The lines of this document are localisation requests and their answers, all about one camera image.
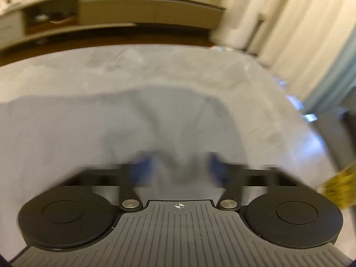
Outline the grey garment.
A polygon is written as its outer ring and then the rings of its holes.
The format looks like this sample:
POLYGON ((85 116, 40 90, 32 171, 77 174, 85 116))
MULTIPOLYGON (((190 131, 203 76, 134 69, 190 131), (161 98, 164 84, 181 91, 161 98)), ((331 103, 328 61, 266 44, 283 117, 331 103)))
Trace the grey garment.
POLYGON ((149 86, 87 97, 22 97, 1 104, 1 254, 25 246, 20 208, 88 166, 153 156, 144 199, 217 200, 211 153, 245 164, 231 114, 215 97, 149 86))

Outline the grey bed cover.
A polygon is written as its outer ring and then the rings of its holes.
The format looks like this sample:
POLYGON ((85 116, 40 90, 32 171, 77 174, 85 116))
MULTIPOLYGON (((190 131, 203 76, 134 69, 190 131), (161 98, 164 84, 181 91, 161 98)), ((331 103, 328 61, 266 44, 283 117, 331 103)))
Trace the grey bed cover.
POLYGON ((271 71, 238 51, 177 45, 116 45, 44 54, 1 68, 1 101, 82 97, 141 86, 187 87, 220 100, 254 166, 280 165, 311 186, 336 168, 271 71))

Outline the yellow glass jar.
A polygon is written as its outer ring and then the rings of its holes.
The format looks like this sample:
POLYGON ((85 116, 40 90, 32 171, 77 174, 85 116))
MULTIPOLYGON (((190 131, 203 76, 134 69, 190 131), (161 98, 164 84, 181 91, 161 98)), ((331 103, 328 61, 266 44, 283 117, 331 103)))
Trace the yellow glass jar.
POLYGON ((317 191, 341 210, 355 206, 355 162, 338 172, 317 191))

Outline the blue curtain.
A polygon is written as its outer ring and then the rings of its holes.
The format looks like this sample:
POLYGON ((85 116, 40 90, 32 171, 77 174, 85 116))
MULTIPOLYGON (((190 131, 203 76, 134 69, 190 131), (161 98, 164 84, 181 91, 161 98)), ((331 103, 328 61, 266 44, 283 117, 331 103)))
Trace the blue curtain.
POLYGON ((324 78, 303 102, 304 114, 329 111, 355 86, 355 28, 324 78))

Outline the white curtain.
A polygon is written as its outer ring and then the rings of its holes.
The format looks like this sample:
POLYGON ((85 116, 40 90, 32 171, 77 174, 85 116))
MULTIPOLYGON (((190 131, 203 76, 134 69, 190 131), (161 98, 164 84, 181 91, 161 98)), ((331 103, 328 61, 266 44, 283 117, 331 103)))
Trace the white curtain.
POLYGON ((355 0, 221 0, 213 42, 257 56, 307 99, 355 27, 355 0))

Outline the long grey TV cabinet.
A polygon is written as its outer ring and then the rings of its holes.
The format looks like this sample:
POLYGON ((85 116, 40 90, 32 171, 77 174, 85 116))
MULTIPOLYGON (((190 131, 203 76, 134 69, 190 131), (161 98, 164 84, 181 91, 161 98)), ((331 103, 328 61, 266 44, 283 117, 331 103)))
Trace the long grey TV cabinet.
POLYGON ((214 30, 224 11, 214 0, 29 0, 1 15, 1 49, 67 32, 128 25, 214 30))

